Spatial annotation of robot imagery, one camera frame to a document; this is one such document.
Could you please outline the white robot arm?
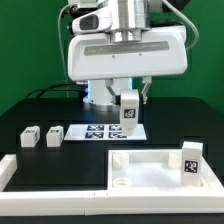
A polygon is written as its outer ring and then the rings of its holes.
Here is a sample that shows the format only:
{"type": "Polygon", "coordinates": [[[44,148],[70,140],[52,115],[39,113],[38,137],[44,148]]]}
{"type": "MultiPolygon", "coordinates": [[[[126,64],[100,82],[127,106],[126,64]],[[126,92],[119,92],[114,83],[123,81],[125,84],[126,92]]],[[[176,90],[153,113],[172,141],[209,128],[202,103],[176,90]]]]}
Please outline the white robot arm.
{"type": "Polygon", "coordinates": [[[147,91],[154,76],[187,69],[187,29],[150,21],[152,13],[182,14],[190,0],[96,0],[92,11],[73,20],[68,75],[87,83],[87,108],[115,111],[120,97],[142,78],[147,91]]]}

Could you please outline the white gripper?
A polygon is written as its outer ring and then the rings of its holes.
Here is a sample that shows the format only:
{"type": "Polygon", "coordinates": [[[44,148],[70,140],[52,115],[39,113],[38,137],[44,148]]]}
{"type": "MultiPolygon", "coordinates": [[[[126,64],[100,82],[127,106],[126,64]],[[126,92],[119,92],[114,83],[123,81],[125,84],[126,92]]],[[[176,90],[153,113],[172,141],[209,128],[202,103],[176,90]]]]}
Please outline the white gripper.
{"type": "Polygon", "coordinates": [[[187,69],[184,26],[156,27],[139,42],[112,43],[109,34],[74,37],[68,49],[68,75],[73,81],[105,80],[114,105],[120,96],[113,79],[143,77],[141,103],[146,104],[151,76],[182,74],[187,69]]]}

